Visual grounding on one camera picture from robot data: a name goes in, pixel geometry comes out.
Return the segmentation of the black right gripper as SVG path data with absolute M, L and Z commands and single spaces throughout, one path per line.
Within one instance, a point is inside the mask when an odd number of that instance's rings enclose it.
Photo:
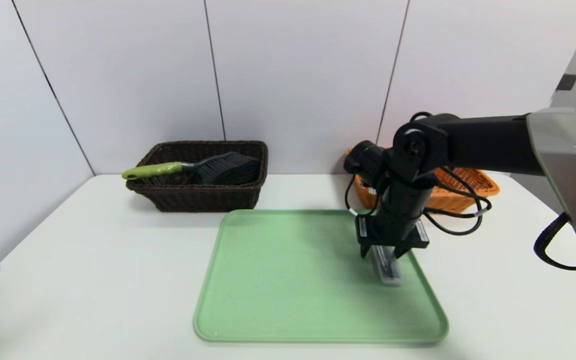
M 377 210 L 354 219 L 360 257 L 365 259 L 374 246 L 393 248 L 395 259 L 410 249 L 427 248 L 430 240 L 418 225 L 429 198 L 430 185 L 426 183 L 391 182 L 379 196 Z

